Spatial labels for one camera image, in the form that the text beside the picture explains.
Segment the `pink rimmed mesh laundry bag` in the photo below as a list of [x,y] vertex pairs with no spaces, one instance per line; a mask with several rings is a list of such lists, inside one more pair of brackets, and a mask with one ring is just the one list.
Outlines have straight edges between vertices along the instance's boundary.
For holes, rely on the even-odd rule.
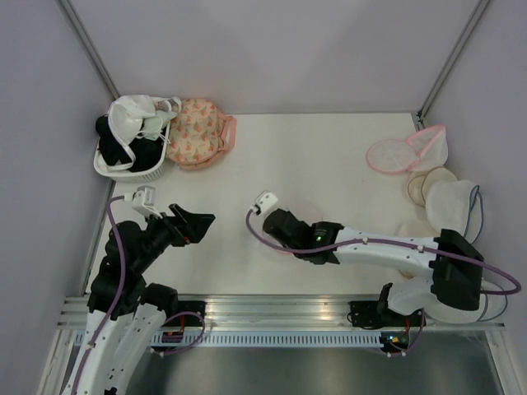
[[304,221],[308,225],[323,220],[321,210],[309,200],[306,200],[303,197],[293,197],[292,195],[280,195],[277,203],[275,203],[271,209],[265,214],[257,216],[252,221],[252,224],[255,225],[260,237],[269,243],[279,245],[280,247],[282,247],[282,244],[264,231],[264,221],[277,209],[291,212],[296,219]]

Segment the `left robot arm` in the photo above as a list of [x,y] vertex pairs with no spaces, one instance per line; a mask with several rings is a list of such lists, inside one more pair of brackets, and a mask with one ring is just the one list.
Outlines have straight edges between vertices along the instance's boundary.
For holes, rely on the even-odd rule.
[[124,394],[142,354],[162,326],[184,323],[185,317],[206,325],[196,311],[179,307],[177,290],[146,283],[144,272],[169,247],[202,241],[215,221],[177,204],[168,213],[147,210],[147,226],[116,222],[108,209],[109,240],[100,269],[91,283],[81,349],[64,386],[65,394]]

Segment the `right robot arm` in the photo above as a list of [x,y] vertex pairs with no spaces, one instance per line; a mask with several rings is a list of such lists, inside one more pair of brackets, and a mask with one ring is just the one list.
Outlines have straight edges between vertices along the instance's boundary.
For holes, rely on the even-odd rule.
[[444,323],[475,323],[484,310],[482,256],[459,233],[444,230],[435,238],[404,239],[365,233],[335,222],[308,224],[277,209],[263,220],[268,242],[314,265],[361,263],[406,272],[389,282],[376,304],[377,318],[394,325],[423,311]]

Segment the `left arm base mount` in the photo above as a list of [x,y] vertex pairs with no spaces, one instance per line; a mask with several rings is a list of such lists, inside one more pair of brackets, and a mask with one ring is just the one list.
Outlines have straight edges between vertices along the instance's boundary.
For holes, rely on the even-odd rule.
[[180,330],[180,328],[201,328],[199,318],[194,317],[191,313],[195,313],[202,318],[206,316],[207,303],[204,300],[184,300],[178,304],[176,314],[184,313],[184,315],[171,319],[168,323],[162,325],[163,328],[173,328]]

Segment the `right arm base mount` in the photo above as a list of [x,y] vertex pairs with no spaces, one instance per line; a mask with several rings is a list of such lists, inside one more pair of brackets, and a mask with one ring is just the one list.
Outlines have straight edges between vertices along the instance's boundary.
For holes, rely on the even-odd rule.
[[424,318],[419,310],[410,315],[388,309],[388,295],[392,283],[383,286],[377,300],[352,300],[348,303],[347,320],[354,328],[380,330],[382,328],[419,327]]

